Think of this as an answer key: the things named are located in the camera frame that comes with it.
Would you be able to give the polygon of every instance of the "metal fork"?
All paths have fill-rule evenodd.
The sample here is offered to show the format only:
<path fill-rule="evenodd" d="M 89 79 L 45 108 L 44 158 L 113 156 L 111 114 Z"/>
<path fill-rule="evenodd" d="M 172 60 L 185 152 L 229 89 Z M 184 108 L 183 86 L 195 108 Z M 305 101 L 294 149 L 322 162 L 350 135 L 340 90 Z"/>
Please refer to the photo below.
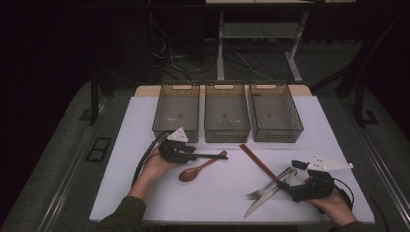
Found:
<path fill-rule="evenodd" d="M 286 168 L 284 171 L 282 171 L 279 175 L 278 175 L 278 179 L 283 178 L 285 175 L 289 174 L 289 172 L 292 171 L 291 167 Z M 250 194 L 247 195 L 249 200 L 256 200 L 259 199 L 263 193 L 265 192 L 265 190 L 267 188 L 269 188 L 271 185 L 273 185 L 275 183 L 275 181 L 270 182 L 266 187 L 262 188 L 262 189 L 258 189 Z"/>

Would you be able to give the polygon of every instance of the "gray plastic basket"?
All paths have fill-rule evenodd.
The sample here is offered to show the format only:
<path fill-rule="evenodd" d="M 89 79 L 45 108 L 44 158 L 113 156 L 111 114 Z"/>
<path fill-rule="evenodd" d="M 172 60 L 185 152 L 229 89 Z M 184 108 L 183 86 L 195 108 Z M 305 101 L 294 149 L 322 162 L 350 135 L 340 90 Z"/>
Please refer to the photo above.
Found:
<path fill-rule="evenodd" d="M 189 143 L 198 142 L 199 91 L 197 83 L 163 83 L 153 124 L 155 136 L 182 127 Z"/>
<path fill-rule="evenodd" d="M 286 84 L 253 81 L 248 102 L 255 142 L 294 143 L 304 130 Z"/>
<path fill-rule="evenodd" d="M 209 81 L 205 89 L 205 141 L 245 143 L 250 124 L 242 81 Z"/>

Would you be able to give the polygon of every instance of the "wooden chopstick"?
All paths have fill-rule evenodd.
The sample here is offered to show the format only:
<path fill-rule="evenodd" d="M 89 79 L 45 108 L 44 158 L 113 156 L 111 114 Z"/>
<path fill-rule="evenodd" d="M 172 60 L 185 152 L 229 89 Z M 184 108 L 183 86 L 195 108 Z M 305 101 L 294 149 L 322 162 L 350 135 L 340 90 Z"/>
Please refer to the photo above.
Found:
<path fill-rule="evenodd" d="M 278 181 L 278 177 L 247 147 L 245 144 L 239 145 L 239 147 L 254 161 L 256 164 L 265 171 L 268 176 L 272 178 L 274 182 Z"/>

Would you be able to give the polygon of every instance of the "white table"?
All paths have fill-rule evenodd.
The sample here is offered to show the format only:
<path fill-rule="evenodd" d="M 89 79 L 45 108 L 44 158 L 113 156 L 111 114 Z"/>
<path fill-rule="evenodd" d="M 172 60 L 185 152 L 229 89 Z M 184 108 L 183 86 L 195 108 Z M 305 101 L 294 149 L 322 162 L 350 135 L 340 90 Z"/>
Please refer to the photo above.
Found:
<path fill-rule="evenodd" d="M 158 97 L 131 99 L 90 215 L 91 220 L 99 221 L 113 213 L 128 194 L 135 168 L 155 139 L 151 127 L 157 101 Z M 315 155 L 346 161 L 318 99 L 300 96 L 294 97 L 294 101 L 305 128 L 296 143 L 256 143 L 250 133 L 247 146 L 277 175 L 291 165 L 291 160 L 310 161 Z M 207 166 L 195 180 L 188 183 L 180 182 L 178 175 L 188 167 L 202 164 L 206 159 L 190 161 L 185 166 L 168 171 L 153 186 L 147 200 L 148 207 L 143 219 L 145 224 L 329 223 L 326 216 L 318 214 L 308 203 L 293 202 L 282 191 L 244 218 L 253 202 L 246 199 L 246 194 L 264 187 L 270 178 L 239 148 L 239 144 L 205 143 L 204 102 L 201 98 L 200 141 L 191 145 L 197 148 L 196 153 L 218 154 L 226 150 L 229 159 Z M 351 170 L 339 170 L 331 174 L 354 191 L 354 214 L 358 220 L 374 223 L 373 213 Z M 300 171 L 298 176 L 305 178 L 308 175 Z"/>

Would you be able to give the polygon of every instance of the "floor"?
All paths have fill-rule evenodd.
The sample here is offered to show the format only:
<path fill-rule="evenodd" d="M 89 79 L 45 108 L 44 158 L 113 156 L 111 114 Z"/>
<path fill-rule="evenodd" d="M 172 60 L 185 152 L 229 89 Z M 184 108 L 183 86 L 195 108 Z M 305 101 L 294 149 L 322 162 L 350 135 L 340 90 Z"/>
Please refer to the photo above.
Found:
<path fill-rule="evenodd" d="M 216 79 L 215 42 L 207 41 L 203 62 L 191 60 L 175 49 L 173 63 L 168 64 L 161 80 Z M 272 78 L 292 83 L 283 52 L 289 41 L 226 41 L 225 79 Z M 301 43 L 296 55 L 303 83 L 311 86 L 346 66 L 357 54 L 356 42 Z M 371 110 L 379 124 L 360 128 L 353 119 L 353 96 L 338 98 L 338 80 L 317 90 L 323 110 L 341 150 L 355 164 L 353 169 L 375 215 L 373 231 L 409 231 L 405 214 L 409 212 L 410 143 L 388 112 L 371 92 L 366 91 L 365 110 Z M 90 86 L 84 85 L 67 108 L 66 115 L 49 141 L 35 171 L 18 197 L 1 228 L 9 231 L 92 231 L 97 223 L 88 220 L 103 173 L 109 161 L 133 89 L 118 89 L 114 96 L 101 96 L 101 116 L 89 125 Z M 107 154 L 101 162 L 86 161 L 94 141 L 109 137 Z M 382 161 L 386 172 L 375 160 Z M 204 227 L 165 226 L 161 231 L 328 231 L 330 225 L 295 227 Z"/>

